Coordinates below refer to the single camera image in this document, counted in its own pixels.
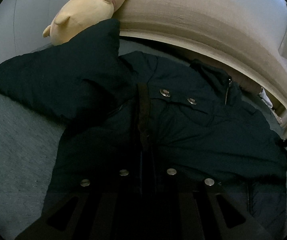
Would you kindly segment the yellow Pikachu plush toy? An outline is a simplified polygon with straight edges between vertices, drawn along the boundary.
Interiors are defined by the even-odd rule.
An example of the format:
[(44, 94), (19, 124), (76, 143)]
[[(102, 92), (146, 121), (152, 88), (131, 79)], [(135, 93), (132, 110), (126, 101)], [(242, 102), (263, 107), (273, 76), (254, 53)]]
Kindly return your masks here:
[(125, 0), (69, 0), (43, 31), (54, 46), (64, 44), (83, 30), (112, 18)]

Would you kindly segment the white crumpled cloth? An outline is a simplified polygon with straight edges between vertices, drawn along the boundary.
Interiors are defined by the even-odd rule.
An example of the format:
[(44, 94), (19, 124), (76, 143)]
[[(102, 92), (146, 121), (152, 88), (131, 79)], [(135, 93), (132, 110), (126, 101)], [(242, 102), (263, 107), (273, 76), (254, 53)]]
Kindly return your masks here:
[(269, 99), (269, 97), (267, 96), (266, 91), (263, 87), (261, 88), (261, 92), (258, 94), (258, 96), (267, 105), (267, 107), (269, 107), (270, 109), (273, 108), (273, 104)]

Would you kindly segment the beige upholstered headboard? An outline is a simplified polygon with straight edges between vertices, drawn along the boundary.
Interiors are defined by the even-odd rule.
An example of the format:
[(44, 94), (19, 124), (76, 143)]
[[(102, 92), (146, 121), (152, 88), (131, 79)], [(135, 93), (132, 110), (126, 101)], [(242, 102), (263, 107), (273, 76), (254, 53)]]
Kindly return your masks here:
[(287, 107), (287, 68), (259, 22), (232, 0), (126, 0), (121, 35), (207, 55), (238, 70)]

